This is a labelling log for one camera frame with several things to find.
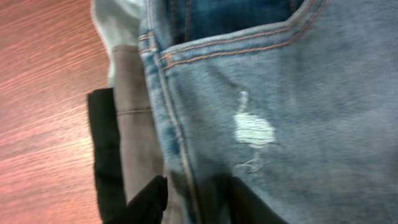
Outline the light blue jeans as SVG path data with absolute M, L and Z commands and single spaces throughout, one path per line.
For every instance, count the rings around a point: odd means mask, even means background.
M 397 1 L 144 1 L 139 50 L 185 223 L 237 177 L 286 223 L 397 222 Z

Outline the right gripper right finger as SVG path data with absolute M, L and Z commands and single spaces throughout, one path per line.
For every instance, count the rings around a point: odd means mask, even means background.
M 229 214 L 232 224 L 287 224 L 237 177 L 229 179 Z

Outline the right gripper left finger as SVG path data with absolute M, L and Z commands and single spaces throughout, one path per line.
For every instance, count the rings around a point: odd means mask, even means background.
M 155 176 L 115 218 L 105 224 L 161 224 L 169 197 L 167 178 Z

